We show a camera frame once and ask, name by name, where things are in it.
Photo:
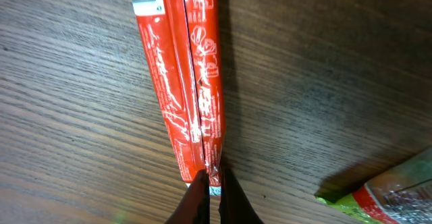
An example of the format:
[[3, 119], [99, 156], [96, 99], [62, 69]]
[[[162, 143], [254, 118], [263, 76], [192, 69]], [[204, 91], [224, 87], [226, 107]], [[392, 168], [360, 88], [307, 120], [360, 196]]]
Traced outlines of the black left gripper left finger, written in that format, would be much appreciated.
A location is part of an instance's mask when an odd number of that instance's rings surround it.
[[200, 170], [173, 214], [165, 224], [209, 224], [210, 195], [209, 176]]

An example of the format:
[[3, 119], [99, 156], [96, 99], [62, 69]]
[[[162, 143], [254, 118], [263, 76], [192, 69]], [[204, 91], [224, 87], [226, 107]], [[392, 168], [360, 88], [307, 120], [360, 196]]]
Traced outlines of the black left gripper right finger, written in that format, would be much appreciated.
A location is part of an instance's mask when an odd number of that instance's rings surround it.
[[221, 224], [263, 224], [254, 211], [233, 171], [221, 167]]

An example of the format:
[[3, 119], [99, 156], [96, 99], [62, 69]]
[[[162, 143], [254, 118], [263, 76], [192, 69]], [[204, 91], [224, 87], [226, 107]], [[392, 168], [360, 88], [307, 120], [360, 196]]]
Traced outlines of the green gummy candy bag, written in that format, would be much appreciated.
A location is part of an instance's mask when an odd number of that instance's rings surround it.
[[431, 149], [336, 201], [317, 200], [362, 223], [431, 224]]

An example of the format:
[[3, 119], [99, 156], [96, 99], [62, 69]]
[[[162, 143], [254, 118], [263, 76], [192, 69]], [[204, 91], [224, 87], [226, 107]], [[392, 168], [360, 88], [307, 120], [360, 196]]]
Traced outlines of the red chocolate bar wrapper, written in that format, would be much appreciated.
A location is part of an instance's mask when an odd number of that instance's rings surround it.
[[204, 169], [221, 195], [225, 137], [217, 0], [132, 0], [149, 71], [187, 186]]

